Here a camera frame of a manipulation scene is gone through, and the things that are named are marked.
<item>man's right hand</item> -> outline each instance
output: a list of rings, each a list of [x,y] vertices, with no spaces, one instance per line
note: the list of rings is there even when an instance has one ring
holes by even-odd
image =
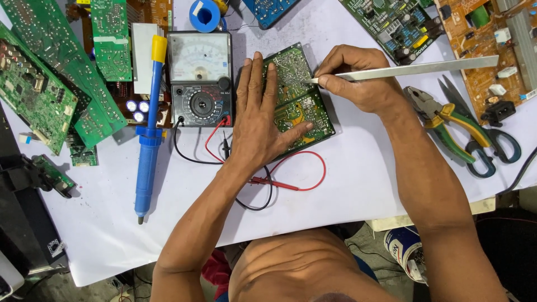
[[[378,49],[338,45],[326,56],[315,77],[319,78],[319,85],[329,92],[350,100],[362,111],[383,117],[400,106],[408,106],[394,77],[349,82],[333,74],[385,67],[390,67],[390,64]]]

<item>white cloth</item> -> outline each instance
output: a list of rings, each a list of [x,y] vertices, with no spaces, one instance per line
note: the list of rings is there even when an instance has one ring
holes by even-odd
[[[192,29],[187,18],[189,7],[188,1],[175,1],[175,30]],[[244,9],[242,2],[241,9],[241,14],[235,12],[227,18],[228,28],[234,29],[252,22],[253,15]],[[268,31],[244,27],[232,33],[235,72],[244,58],[252,57],[254,51],[268,56],[299,41],[304,44],[312,68],[337,44],[378,48],[337,0],[302,0]],[[443,36],[416,63],[452,59],[449,43]],[[461,91],[465,90],[458,72],[445,74],[454,80]],[[441,73],[436,73],[398,79],[403,87],[411,85],[426,90],[438,101],[446,102],[437,83],[437,78],[441,76]],[[337,131],[330,139],[310,148],[326,161],[324,182],[317,189],[307,192],[275,189],[271,205],[260,212],[245,211],[235,204],[224,226],[219,246],[338,222],[405,213],[397,194],[393,151],[379,118],[361,112],[349,101],[326,91],[323,91],[323,99]],[[5,103],[3,107],[13,132],[28,132],[28,127]],[[512,134],[523,148],[522,158],[517,163],[505,165],[496,158],[496,174],[488,179],[478,179],[469,173],[462,162],[446,156],[471,202],[492,196],[511,184],[530,151],[537,146],[533,124],[537,101],[532,100],[518,107],[517,111],[505,120],[502,128]],[[466,132],[459,131],[458,127],[450,129],[455,140],[466,144],[469,137]],[[179,148],[188,156],[194,156],[195,150],[197,158],[214,160],[202,146],[210,131],[202,129],[199,135],[196,128],[181,129]],[[209,144],[213,152],[221,149],[219,144],[222,136],[219,130]],[[60,156],[52,158],[78,183],[78,194],[73,199],[64,199],[55,191],[42,194],[60,237],[66,243],[71,273],[77,286],[156,261],[176,222],[219,169],[219,166],[183,160],[172,151],[170,142],[171,139],[167,139],[160,148],[154,200],[146,216],[147,222],[141,226],[137,224],[134,213],[140,149],[137,139],[121,146],[117,146],[112,138],[100,143],[97,146],[98,167],[71,167],[69,150],[65,146]],[[51,154],[48,148],[36,142],[19,144],[19,148],[27,156]],[[322,166],[314,156],[298,155],[282,165],[274,173],[274,178],[307,188],[319,180],[321,172]],[[260,171],[258,175],[264,175],[264,172]],[[537,164],[528,169],[518,188],[535,182]],[[239,198],[246,204],[260,206],[265,203],[267,195],[267,185],[246,185]]]

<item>blue desoldering pump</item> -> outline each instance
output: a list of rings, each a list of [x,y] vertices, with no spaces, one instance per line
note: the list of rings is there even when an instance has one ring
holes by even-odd
[[[149,211],[155,180],[158,148],[163,141],[162,129],[157,129],[158,95],[161,89],[162,65],[166,59],[168,40],[159,35],[153,36],[153,79],[151,80],[151,96],[147,127],[137,126],[136,134],[140,136],[140,159],[138,162],[138,177],[136,179],[136,201],[134,211],[138,215],[138,224],[143,223],[143,217]]]

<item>hand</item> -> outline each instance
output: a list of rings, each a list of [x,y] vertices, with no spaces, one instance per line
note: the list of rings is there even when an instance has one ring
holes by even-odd
[[[393,107],[408,105],[403,90],[394,77],[349,82],[332,73],[390,67],[383,52],[375,48],[338,45],[330,51],[315,72],[319,85],[337,96],[353,102],[365,112],[380,116],[392,113]]]
[[[233,149],[228,161],[251,174],[280,155],[314,126],[310,121],[303,121],[284,133],[279,132],[274,123],[277,85],[276,66],[270,63],[263,93],[263,57],[260,52],[254,54],[253,61],[244,60],[237,88]]]

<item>blue spool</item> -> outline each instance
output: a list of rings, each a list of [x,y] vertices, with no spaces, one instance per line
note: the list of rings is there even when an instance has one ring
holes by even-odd
[[[212,0],[196,0],[190,7],[190,23],[202,33],[209,33],[220,23],[220,10]]]

